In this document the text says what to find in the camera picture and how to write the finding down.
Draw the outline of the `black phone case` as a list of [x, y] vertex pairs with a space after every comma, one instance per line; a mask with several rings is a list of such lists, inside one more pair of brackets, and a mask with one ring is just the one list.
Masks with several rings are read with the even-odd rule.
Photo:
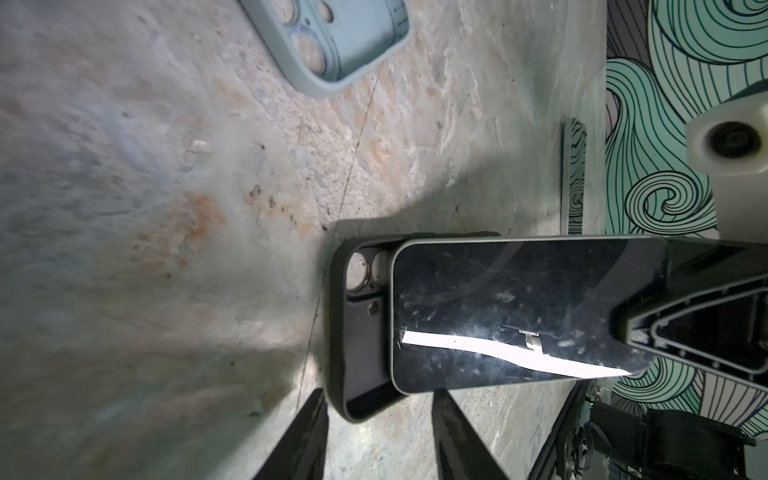
[[351, 423], [377, 415], [405, 397], [391, 379], [391, 292], [373, 278], [379, 254], [393, 254], [412, 240], [469, 243], [496, 232], [361, 236], [344, 241], [331, 260], [329, 279], [329, 378], [326, 391]]

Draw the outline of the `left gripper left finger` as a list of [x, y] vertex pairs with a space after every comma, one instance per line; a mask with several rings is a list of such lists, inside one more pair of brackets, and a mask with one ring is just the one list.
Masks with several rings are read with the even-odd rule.
[[325, 393], [315, 389], [253, 480], [321, 480], [329, 416]]

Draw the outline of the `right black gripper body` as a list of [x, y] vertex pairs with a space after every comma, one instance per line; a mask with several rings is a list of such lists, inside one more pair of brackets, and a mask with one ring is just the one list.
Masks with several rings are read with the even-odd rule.
[[611, 314], [613, 336], [767, 389], [767, 247], [671, 237], [660, 279]]

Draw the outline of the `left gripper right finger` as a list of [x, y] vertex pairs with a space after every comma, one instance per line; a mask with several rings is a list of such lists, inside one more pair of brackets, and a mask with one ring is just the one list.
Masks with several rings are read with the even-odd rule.
[[440, 480], [507, 480], [447, 390], [434, 392], [431, 420]]

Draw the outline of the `black smartphone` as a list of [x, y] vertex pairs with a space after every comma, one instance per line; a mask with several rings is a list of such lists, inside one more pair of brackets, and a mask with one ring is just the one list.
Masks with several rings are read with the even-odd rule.
[[409, 241], [389, 266], [392, 383], [413, 395], [640, 373], [653, 357], [616, 338], [617, 314], [668, 269], [654, 237]]

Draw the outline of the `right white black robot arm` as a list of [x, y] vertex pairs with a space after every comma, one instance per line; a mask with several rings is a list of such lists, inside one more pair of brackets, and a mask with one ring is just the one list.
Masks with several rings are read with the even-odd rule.
[[[674, 238], [659, 278], [610, 314], [607, 331], [630, 347], [767, 393], [767, 247]], [[607, 403], [578, 423], [587, 383], [569, 394], [530, 476], [580, 478], [591, 455], [638, 471], [642, 479], [743, 479], [753, 436], [686, 413], [634, 414]]]

